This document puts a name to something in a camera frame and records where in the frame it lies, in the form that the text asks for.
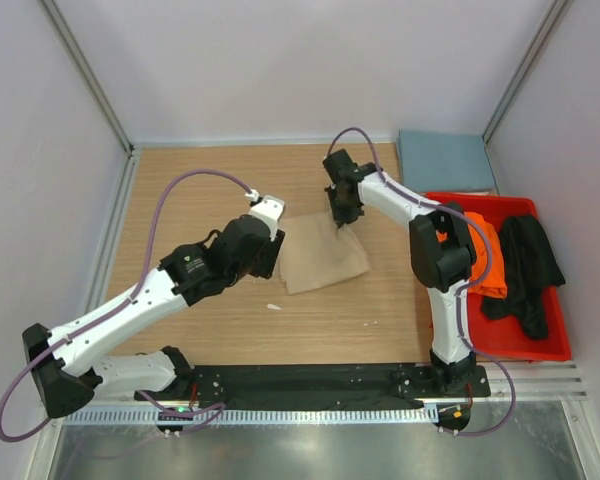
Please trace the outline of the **beige t shirt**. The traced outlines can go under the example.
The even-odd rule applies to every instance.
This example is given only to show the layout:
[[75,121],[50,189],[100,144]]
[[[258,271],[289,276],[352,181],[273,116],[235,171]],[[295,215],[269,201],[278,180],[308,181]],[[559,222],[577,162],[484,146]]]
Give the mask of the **beige t shirt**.
[[278,269],[288,295],[326,288],[365,274],[368,255],[353,230],[329,212],[283,219]]

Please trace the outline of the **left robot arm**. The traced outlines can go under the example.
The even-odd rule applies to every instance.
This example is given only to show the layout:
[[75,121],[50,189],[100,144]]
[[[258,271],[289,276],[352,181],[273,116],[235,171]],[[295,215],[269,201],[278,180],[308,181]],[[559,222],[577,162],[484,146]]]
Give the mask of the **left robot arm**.
[[248,213],[181,245],[133,286],[81,318],[48,329],[36,323],[22,339],[32,378],[48,417],[66,417],[96,398],[131,393],[179,400],[191,390],[193,369],[165,346],[151,354],[113,356],[111,350],[153,323],[221,294],[243,277],[268,279],[284,240],[276,220]]

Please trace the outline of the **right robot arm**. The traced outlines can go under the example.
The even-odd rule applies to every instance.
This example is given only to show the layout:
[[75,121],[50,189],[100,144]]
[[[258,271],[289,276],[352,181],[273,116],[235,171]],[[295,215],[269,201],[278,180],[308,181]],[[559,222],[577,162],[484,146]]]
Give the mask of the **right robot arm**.
[[463,390],[476,365],[465,333],[467,288],[477,253],[462,208],[416,194],[375,164],[355,163],[344,149],[328,153],[322,165],[331,181],[325,191],[338,227],[373,207],[408,231],[411,269],[427,289],[432,312],[432,387],[444,396]]

